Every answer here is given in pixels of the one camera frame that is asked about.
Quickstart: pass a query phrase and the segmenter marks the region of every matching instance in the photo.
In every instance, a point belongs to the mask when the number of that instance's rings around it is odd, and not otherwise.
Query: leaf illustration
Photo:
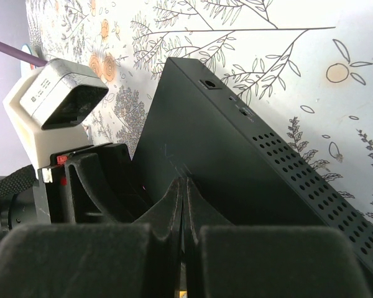
[[[345,199],[355,199],[355,197],[352,194],[346,191],[339,191],[338,194]]]
[[[287,143],[287,145],[289,145],[291,149],[297,149],[297,146],[294,143]]]
[[[345,60],[347,60],[348,63],[350,63],[351,59],[349,57],[347,47],[337,39],[333,39],[333,42],[336,45],[336,47],[338,48],[338,50],[340,51],[340,53],[342,54],[342,56],[345,58]]]
[[[265,70],[265,64],[264,64],[263,59],[260,59],[260,66],[261,66],[262,72],[264,72],[264,70]]]
[[[243,72],[245,73],[243,67],[241,67],[240,65],[238,65],[238,64],[234,64],[234,67],[237,68],[238,70],[243,71]]]
[[[366,65],[373,65],[373,63],[359,61],[359,62],[351,63],[349,66],[351,66],[351,67],[362,67],[362,66],[366,66]]]
[[[307,145],[308,145],[307,141],[304,141],[304,142],[301,142],[300,144],[298,144],[298,146],[297,146],[298,152],[303,151]]]
[[[360,82],[362,85],[366,85],[365,80],[359,74],[351,73],[351,76],[355,81]]]
[[[324,168],[327,164],[329,164],[329,161],[327,160],[317,160],[312,165],[310,165],[313,169],[319,169]]]
[[[190,40],[187,36],[185,36],[185,39],[187,40],[187,42],[188,42],[190,45],[192,45],[191,40]]]
[[[279,77],[278,76],[278,80],[279,80],[279,83],[282,85],[282,87],[283,87],[283,90],[286,90],[286,84],[285,84],[285,81],[284,80],[282,80],[282,78],[281,77]]]
[[[256,70],[256,67],[257,67],[257,64],[258,64],[259,60],[256,58],[253,62],[253,72]]]
[[[267,56],[265,56],[266,58],[268,58],[268,59],[277,59],[277,58],[279,58],[280,56],[279,55],[267,55]]]
[[[300,73],[300,70],[298,70],[298,67],[296,64],[294,64],[291,60],[287,61],[288,62],[288,65],[290,66],[290,68],[292,69],[292,71],[298,75],[298,76],[301,76],[301,73]]]
[[[273,67],[273,68],[271,69],[271,71],[278,70],[278,69],[281,68],[283,65],[284,65],[284,64],[279,64],[279,65]]]
[[[263,96],[264,96],[266,90],[267,90],[267,88],[265,88],[264,91],[261,93],[259,100],[263,98]]]
[[[314,156],[315,154],[318,152],[318,150],[315,150],[315,149],[312,149],[306,153],[304,153],[303,155],[303,159],[305,160],[305,162],[309,162]]]
[[[266,82],[266,81],[270,81],[271,79],[275,79],[275,76],[270,75],[270,76],[266,77],[265,79],[263,79],[262,81]]]
[[[336,180],[338,178],[342,178],[342,176],[340,174],[336,174],[336,173],[329,173],[329,174],[323,175],[322,178],[325,181],[329,182],[329,181]]]
[[[229,43],[224,43],[224,47],[227,48],[228,50],[235,50],[235,48]]]

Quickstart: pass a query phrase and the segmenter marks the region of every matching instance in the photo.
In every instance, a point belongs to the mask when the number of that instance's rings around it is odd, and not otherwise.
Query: gray surface
[[[0,41],[16,48],[29,42],[25,2],[0,1]],[[19,60],[0,53],[0,176],[29,164],[2,101],[21,77]]]

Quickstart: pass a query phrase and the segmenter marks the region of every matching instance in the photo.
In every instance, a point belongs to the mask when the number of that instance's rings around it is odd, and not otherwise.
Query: perforated panel
[[[351,241],[358,258],[373,271],[373,226],[274,132],[252,138],[272,166],[323,222]]]

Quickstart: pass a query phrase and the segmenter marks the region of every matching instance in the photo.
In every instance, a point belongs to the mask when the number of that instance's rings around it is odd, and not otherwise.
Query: red tab
[[[63,165],[68,160],[66,155],[57,156],[57,164]]]

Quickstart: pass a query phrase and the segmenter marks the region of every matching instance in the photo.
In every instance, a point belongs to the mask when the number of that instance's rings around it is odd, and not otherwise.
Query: black device
[[[42,264],[52,264],[50,256],[68,242],[63,267],[53,264],[58,270],[69,268],[70,273],[55,276],[60,283],[57,289],[62,294],[76,293],[72,297],[93,293],[91,274],[79,272],[86,279],[75,282],[69,292],[66,281],[80,270],[75,260],[111,263],[115,252],[104,258],[102,247],[95,250],[99,256],[83,253],[91,245],[89,236],[97,235],[110,245],[114,238],[109,234],[118,236],[119,253],[130,259],[124,265],[128,271],[134,268],[145,281],[168,281],[155,287],[155,294],[163,297],[171,297],[180,288],[174,276],[182,240],[191,298],[234,297],[233,293],[248,297],[243,293],[251,284],[257,289],[251,297],[276,297],[285,291],[293,292],[292,297],[368,297],[360,270],[349,257],[351,245],[373,293],[373,226],[198,60],[167,60],[133,161],[124,144],[77,148],[51,158],[50,166],[38,170],[38,180],[30,180],[28,167],[23,170],[29,175],[22,187],[9,183],[16,187],[0,192],[7,198],[0,200],[0,272],[5,273],[0,276],[1,295],[15,293],[6,287],[8,282],[14,283],[16,291],[34,277],[30,273],[19,279],[25,273],[16,270],[25,266],[21,260],[36,268],[35,277],[45,276]],[[16,176],[10,175],[7,182]],[[26,210],[32,211],[30,215],[25,216]],[[54,224],[54,228],[25,226],[9,233],[17,225],[36,222]],[[63,223],[90,225],[57,225]],[[106,224],[107,230],[91,225],[96,223]],[[114,227],[118,223],[127,226]],[[340,233],[349,238],[349,244]],[[72,248],[72,241],[84,244]],[[133,260],[137,255],[129,242],[140,243],[141,262]],[[31,248],[23,249],[28,243]],[[44,261],[39,261],[33,255],[43,243],[47,250],[41,255]],[[303,265],[302,256],[312,262]],[[269,274],[266,265],[283,269]],[[152,272],[161,266],[157,274]],[[254,267],[261,271],[251,271]],[[116,272],[110,281],[116,276],[125,278]],[[283,282],[271,289],[270,281],[278,279]],[[40,279],[39,293],[58,293],[44,280]],[[100,284],[117,286],[110,281]],[[329,284],[329,291],[318,290]],[[91,291],[78,289],[82,285]],[[145,287],[151,285],[137,280],[128,284],[130,291],[142,287],[135,297],[146,297]]]
[[[236,225],[338,229],[373,291],[372,224],[199,60],[167,60],[133,164],[153,201],[189,176]]]

